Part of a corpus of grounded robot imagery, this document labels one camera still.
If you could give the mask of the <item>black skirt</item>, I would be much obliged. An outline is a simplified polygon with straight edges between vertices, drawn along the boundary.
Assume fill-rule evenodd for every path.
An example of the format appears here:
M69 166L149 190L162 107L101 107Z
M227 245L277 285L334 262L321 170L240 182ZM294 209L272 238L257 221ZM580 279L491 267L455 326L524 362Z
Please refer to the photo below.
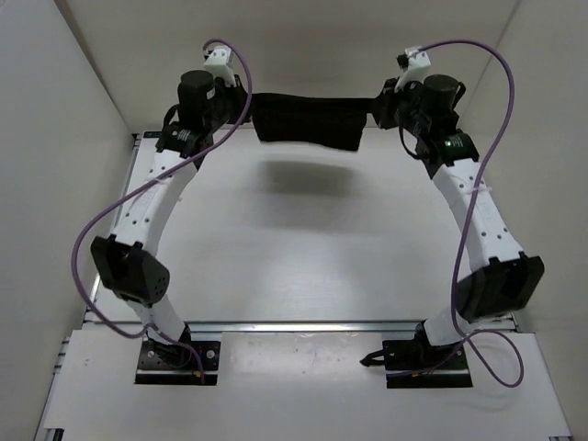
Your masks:
M251 117L262 142L304 142L342 152L359 150L371 98L254 95Z

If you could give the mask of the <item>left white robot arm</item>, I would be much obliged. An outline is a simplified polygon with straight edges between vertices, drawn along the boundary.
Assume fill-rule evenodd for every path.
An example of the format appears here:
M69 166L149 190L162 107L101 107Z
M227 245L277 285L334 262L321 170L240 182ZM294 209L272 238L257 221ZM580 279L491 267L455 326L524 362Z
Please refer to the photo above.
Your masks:
M214 133L227 123L243 122L248 98L238 75L203 70L182 74L177 94L155 144L146 188L130 199L113 231L91 243L103 286L148 326L148 338L173 366L191 358L192 343L166 295L171 277L156 257L159 242Z

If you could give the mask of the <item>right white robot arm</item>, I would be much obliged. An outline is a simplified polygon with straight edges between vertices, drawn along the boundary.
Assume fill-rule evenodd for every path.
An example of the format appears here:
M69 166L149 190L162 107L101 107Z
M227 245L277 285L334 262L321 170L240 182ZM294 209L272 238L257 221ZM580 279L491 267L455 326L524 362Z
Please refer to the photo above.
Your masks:
M423 163L465 237L469 274L452 277L449 307L416 331L412 356L423 368L434 367L478 322L525 308L545 272L542 259L527 255L510 233L481 177L480 154L458 128L455 107L464 93L461 82L443 74L422 82L392 78L372 107L380 128L417 140L412 156Z

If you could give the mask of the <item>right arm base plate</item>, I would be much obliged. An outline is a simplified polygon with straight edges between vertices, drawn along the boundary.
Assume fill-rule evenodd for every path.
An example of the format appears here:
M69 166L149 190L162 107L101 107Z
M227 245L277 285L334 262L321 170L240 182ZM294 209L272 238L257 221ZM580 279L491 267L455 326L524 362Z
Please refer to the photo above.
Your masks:
M388 389L467 389L473 387L469 364L460 344L430 346L423 336L384 340L382 348L364 356L366 367L384 367Z

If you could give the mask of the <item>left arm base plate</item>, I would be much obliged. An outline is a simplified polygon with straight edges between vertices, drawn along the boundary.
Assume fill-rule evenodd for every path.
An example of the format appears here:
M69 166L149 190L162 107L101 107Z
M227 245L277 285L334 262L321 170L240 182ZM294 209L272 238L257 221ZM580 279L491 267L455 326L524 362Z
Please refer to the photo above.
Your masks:
M170 349L150 339L141 342L134 383L138 385L216 386L221 355L220 340L195 340L204 374L190 351Z

